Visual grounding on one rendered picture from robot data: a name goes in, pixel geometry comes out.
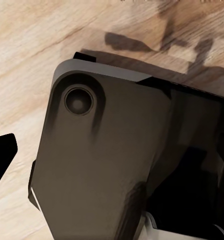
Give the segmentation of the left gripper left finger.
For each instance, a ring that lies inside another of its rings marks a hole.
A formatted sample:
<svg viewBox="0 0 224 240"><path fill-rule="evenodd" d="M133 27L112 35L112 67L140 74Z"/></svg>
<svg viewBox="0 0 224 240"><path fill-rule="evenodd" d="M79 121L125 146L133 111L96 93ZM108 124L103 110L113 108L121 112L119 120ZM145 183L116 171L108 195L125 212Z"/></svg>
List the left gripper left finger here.
<svg viewBox="0 0 224 240"><path fill-rule="evenodd" d="M0 136L0 180L18 152L18 145L13 133Z"/></svg>

